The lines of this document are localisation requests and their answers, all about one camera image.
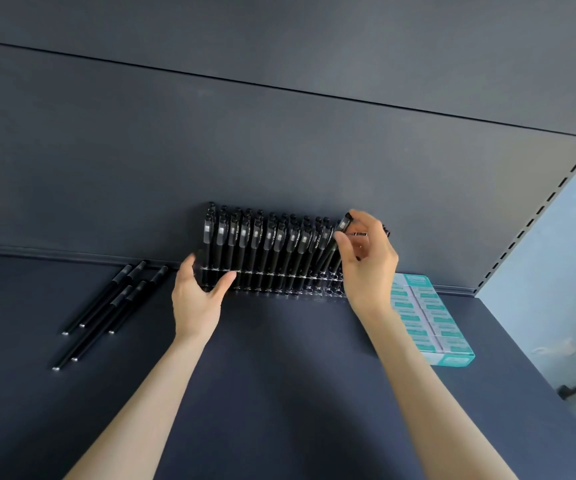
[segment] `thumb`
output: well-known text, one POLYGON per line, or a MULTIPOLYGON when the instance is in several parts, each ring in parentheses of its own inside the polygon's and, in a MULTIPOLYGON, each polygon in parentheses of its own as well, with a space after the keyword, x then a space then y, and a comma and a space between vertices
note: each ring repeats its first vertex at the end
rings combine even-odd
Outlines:
POLYGON ((214 289, 210 292, 210 296, 216 297, 219 302, 223 299, 223 296, 230 288, 230 285, 236 278, 236 271, 228 271, 228 273, 221 276, 221 279, 217 282, 217 285, 214 289))
POLYGON ((337 231, 335 232, 335 241, 337 241, 337 245, 339 246, 339 254, 341 255, 341 263, 344 269, 356 266, 355 249, 353 248, 353 243, 348 239, 348 236, 343 232, 337 231))

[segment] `forearm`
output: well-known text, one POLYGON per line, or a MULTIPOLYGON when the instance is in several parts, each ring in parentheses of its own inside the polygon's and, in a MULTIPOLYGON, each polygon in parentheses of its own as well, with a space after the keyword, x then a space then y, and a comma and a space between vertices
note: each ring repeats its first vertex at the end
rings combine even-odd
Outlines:
POLYGON ((394 310, 360 316, 429 479, 516 479, 419 353, 394 310))
POLYGON ((205 340, 175 339, 66 480, 150 480, 205 340))

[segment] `stacked boxes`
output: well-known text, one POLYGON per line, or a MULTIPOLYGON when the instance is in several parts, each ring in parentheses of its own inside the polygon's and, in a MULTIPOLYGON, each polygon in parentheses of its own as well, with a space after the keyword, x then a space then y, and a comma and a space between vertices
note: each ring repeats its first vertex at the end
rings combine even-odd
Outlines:
POLYGON ((390 304, 431 365, 464 367, 475 354, 428 278, 395 274, 390 304))

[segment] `hand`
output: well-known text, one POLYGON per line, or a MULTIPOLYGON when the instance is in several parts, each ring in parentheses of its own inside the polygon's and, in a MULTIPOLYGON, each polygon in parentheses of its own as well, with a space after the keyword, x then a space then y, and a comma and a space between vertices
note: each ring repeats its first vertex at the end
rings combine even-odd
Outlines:
POLYGON ((390 245, 380 221, 360 210, 351 210, 350 215, 354 221, 346 232, 368 233, 348 236, 335 232, 350 306, 360 319, 390 313, 390 290, 399 256, 390 245))
POLYGON ((178 339, 199 337, 208 342, 214 329, 217 328, 221 301, 235 280, 236 271, 221 276, 214 289, 206 293, 199 288, 194 279, 193 264, 194 254, 191 254, 181 263, 172 290, 176 337, 178 339))

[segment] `right hand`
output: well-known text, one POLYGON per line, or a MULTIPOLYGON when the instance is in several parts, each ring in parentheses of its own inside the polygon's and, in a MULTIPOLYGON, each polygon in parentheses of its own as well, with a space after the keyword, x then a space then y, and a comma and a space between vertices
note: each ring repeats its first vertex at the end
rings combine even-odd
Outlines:
POLYGON ((390 290, 399 256, 380 221, 360 210, 351 210, 350 215, 354 221, 346 232, 368 233, 348 236, 335 232, 350 306, 360 319, 390 313, 390 290))

